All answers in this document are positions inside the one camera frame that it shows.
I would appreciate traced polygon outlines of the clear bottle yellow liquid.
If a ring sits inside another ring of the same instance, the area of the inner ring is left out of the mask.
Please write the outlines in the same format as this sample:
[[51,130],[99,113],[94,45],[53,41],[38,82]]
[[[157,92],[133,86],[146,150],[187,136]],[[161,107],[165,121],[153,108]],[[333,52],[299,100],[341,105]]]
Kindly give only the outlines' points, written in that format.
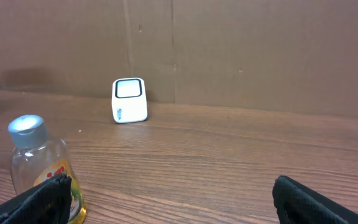
[[85,200],[71,167],[64,140],[50,137],[44,119],[34,114],[23,115],[11,121],[8,131],[14,143],[11,179],[16,194],[19,195],[58,174],[65,174],[71,177],[68,222],[83,223],[86,218]]

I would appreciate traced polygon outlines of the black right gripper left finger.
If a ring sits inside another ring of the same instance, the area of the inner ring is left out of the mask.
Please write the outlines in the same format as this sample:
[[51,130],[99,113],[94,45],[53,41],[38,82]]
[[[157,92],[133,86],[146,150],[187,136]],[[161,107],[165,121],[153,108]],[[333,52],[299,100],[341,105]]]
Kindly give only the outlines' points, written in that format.
[[67,224],[71,181],[58,174],[0,205],[0,224]]

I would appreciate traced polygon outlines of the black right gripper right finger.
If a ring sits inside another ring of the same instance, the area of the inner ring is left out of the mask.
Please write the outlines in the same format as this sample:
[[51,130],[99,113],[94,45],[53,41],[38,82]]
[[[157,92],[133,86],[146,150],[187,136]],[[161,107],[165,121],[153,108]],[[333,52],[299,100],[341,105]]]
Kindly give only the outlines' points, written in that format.
[[358,214],[281,175],[272,190],[280,224],[358,224]]

